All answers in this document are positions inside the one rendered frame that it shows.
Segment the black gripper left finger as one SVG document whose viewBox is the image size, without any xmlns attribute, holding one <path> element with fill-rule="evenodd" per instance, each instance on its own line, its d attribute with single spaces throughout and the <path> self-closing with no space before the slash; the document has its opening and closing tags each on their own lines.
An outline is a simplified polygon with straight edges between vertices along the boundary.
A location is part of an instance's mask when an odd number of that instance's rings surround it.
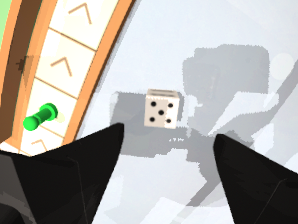
<svg viewBox="0 0 298 224">
<path fill-rule="evenodd" d="M 0 149 L 0 202 L 25 224 L 93 224 L 124 141 L 124 123 L 39 155 Z"/>
</svg>

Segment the white die with black pips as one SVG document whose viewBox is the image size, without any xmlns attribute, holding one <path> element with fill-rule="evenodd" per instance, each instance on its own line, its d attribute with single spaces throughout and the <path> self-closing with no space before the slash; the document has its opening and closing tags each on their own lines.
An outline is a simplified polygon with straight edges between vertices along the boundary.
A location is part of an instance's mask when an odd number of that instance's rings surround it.
<svg viewBox="0 0 298 224">
<path fill-rule="evenodd" d="M 177 89 L 148 88 L 145 105 L 145 125 L 176 128 L 180 96 Z"/>
</svg>

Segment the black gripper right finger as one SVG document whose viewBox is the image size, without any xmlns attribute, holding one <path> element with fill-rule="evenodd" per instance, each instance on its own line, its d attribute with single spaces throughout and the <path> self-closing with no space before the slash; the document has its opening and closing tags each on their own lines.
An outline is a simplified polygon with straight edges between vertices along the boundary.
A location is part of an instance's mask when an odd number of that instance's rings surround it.
<svg viewBox="0 0 298 224">
<path fill-rule="evenodd" d="M 234 224 L 298 224 L 298 173 L 218 135 L 214 160 Z"/>
</svg>

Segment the green pawn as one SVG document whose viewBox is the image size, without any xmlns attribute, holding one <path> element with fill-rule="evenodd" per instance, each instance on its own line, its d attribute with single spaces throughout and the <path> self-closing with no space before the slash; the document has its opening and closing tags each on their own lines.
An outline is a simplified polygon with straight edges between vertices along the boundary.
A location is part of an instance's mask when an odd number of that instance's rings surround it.
<svg viewBox="0 0 298 224">
<path fill-rule="evenodd" d="M 55 104 L 45 104 L 41 105 L 40 111 L 33 113 L 32 116 L 25 117 L 24 128 L 27 131 L 35 131 L 39 125 L 45 123 L 45 121 L 52 121 L 56 119 L 59 115 L 59 109 L 57 109 Z"/>
</svg>

